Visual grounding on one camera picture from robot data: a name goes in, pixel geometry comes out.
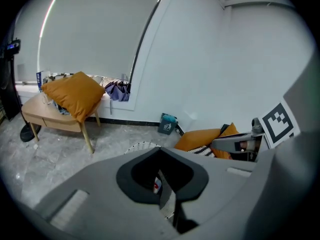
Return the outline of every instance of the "table leg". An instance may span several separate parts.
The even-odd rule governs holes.
[[[100,123],[100,118],[99,118],[99,115],[98,115],[98,111],[95,111],[94,114],[95,114],[96,122],[98,123],[98,126],[100,127],[101,123]]]
[[[89,139],[89,136],[88,136],[88,133],[87,133],[87,130],[86,130],[85,123],[84,122],[80,123],[80,127],[81,127],[81,131],[83,133],[85,142],[88,145],[90,152],[93,154],[95,152],[95,150],[91,146],[90,139]]]
[[[37,133],[36,133],[35,126],[33,125],[32,122],[30,122],[29,124],[30,124],[30,126],[31,126],[31,129],[32,129],[32,132],[33,132],[35,141],[38,142],[38,141],[39,141],[39,138],[38,138],[38,135],[37,135]]]

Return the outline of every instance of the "roller blind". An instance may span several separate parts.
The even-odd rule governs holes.
[[[43,31],[40,70],[130,77],[158,0],[55,0]]]
[[[21,39],[21,50],[14,56],[16,81],[36,81],[41,27],[52,0],[29,0],[17,16],[14,39]]]

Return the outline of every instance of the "gray panel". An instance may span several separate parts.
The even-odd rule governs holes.
[[[306,196],[320,162],[320,132],[302,133],[261,156],[232,200],[177,239],[268,238]],[[199,213],[208,208],[203,203]]]
[[[224,207],[246,183],[247,177],[227,172],[228,168],[236,168],[252,172],[256,166],[254,162],[219,159],[186,153],[168,148],[176,154],[189,159],[204,167],[209,175],[208,185],[196,201],[182,203],[187,219],[198,224],[205,223]]]
[[[301,131],[320,129],[320,58],[313,53],[305,70],[283,96]]]
[[[149,150],[128,153],[87,166],[44,197],[35,211],[50,220],[74,191],[82,190],[89,196],[72,216],[65,232],[81,239],[101,240],[176,237],[178,233],[165,220],[158,205],[132,201],[116,181],[120,166]]]

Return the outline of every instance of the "baseboard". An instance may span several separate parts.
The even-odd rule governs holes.
[[[99,117],[102,124],[113,124],[113,125],[125,125],[125,126],[154,126],[158,127],[159,122],[148,122],[148,121],[130,121],[130,120],[119,120],[119,119],[109,119]],[[93,116],[87,117],[86,122],[97,122],[97,119]],[[176,129],[179,130],[180,136],[184,135],[184,131],[181,129],[179,124],[176,125]]]

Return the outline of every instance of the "wooden table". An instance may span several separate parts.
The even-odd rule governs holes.
[[[24,116],[24,119],[30,123],[35,140],[38,142],[39,138],[33,124],[71,132],[82,132],[90,152],[93,153],[94,149],[90,143],[85,123],[78,122],[71,115],[60,114],[53,103],[44,104],[44,100],[44,93],[39,93],[36,96],[29,99],[22,106],[22,114]],[[99,105],[100,102],[92,109],[89,115],[92,115],[94,113],[98,126],[101,126],[99,115],[97,112]]]

